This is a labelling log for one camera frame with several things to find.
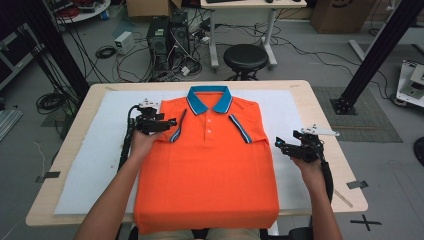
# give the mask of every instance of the blue collar trim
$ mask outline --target blue collar trim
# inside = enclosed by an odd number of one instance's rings
[[[198,115],[208,110],[208,107],[196,96],[196,92],[222,92],[221,99],[212,108],[217,113],[226,113],[231,106],[233,97],[227,86],[195,86],[187,95],[187,102],[194,114]]]

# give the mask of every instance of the floor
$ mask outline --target floor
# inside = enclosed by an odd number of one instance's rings
[[[369,24],[359,33],[339,35],[316,34],[307,21],[277,21],[281,32],[275,36],[285,38],[296,47],[308,52],[331,52],[349,61],[359,63],[359,59],[347,43],[355,39],[364,48],[372,41],[368,33]],[[130,22],[123,16],[102,21],[94,18],[72,25],[76,27],[82,43],[92,61],[95,52],[104,45],[113,44],[114,39],[125,30],[138,32],[144,38],[148,23]],[[258,37],[247,35],[240,29],[220,27],[217,29],[218,42],[233,44],[255,42]],[[65,41],[74,54],[74,58],[84,72],[81,56],[68,31],[63,33]],[[280,40],[274,46],[278,67],[263,69],[258,77],[263,80],[304,79],[312,86],[346,87],[351,75],[341,67],[324,65],[314,55],[301,55],[285,41]],[[226,45],[218,46],[218,55],[222,55]],[[196,79],[187,81],[223,80],[231,75],[223,65],[215,72],[210,69],[207,47],[199,49],[203,70]],[[319,55],[331,64],[344,65],[354,73],[357,66],[345,60],[325,54]],[[424,56],[410,45],[398,45],[387,58],[381,72],[388,80],[387,93],[395,92],[401,62],[404,59],[424,63]],[[115,58],[99,60],[97,68],[105,77],[115,82],[116,71],[112,73]],[[143,76],[149,62],[147,50],[140,50],[121,64],[121,69]],[[126,78],[134,79],[127,74]],[[95,74],[87,78],[90,84],[99,83]],[[384,79],[377,74],[373,81],[384,86]],[[400,108],[383,99],[376,84],[369,89],[400,135],[403,143],[340,142],[349,164],[360,181],[366,181],[369,187],[363,189],[369,208],[365,212],[337,214],[337,221],[345,239],[422,239],[424,236],[424,167],[416,160],[412,151],[414,141],[424,136],[424,113],[412,109]],[[46,116],[37,112],[36,100],[43,94],[52,92],[52,87],[44,73],[35,62],[30,63],[2,91],[8,108],[17,105],[24,115],[9,134],[0,142],[0,237],[2,239],[71,239],[78,226],[29,227],[25,217],[32,206],[41,184],[35,180],[48,171],[52,159],[59,150],[62,140],[54,127],[41,127]],[[351,223],[351,220],[379,222],[381,225]],[[307,217],[284,217],[279,219],[280,233],[285,234],[294,227],[306,226]],[[125,233],[120,239],[126,239]]]

